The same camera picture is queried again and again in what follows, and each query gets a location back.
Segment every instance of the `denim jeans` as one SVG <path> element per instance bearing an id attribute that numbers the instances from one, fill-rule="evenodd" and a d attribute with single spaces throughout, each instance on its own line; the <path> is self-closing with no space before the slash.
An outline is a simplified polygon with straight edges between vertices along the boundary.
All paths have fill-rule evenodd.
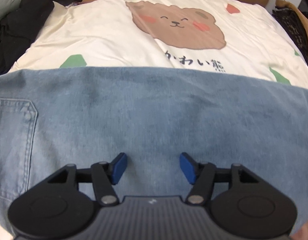
<path id="1" fill-rule="evenodd" d="M 308 90 L 236 75 L 167 68 L 22 70 L 0 76 L 0 224 L 11 201 L 68 163 L 125 152 L 115 190 L 182 195 L 179 155 L 242 163 L 308 219 Z M 93 197 L 90 185 L 80 190 Z"/>

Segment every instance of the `hand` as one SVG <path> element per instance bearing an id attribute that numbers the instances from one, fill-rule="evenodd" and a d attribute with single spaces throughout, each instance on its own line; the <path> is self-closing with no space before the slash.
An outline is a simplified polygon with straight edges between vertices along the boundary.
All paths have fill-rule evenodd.
<path id="1" fill-rule="evenodd" d="M 303 226 L 293 235 L 291 235 L 293 240 L 308 240 L 308 220 Z"/>

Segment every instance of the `bear face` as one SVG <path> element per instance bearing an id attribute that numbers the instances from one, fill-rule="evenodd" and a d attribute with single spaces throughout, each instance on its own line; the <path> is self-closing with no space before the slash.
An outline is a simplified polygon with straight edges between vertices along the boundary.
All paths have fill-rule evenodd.
<path id="1" fill-rule="evenodd" d="M 222 49 L 224 34 L 208 12 L 195 8 L 151 2 L 126 2 L 133 22 L 154 39 L 167 45 L 187 49 Z"/>

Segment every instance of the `bedsheet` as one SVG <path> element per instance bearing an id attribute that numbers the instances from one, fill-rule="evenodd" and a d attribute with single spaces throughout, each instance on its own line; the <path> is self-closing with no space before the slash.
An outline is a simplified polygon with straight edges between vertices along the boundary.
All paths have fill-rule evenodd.
<path id="1" fill-rule="evenodd" d="M 55 9 L 19 69 L 149 66 L 308 88 L 308 67 L 259 5 L 235 0 L 97 0 Z"/>

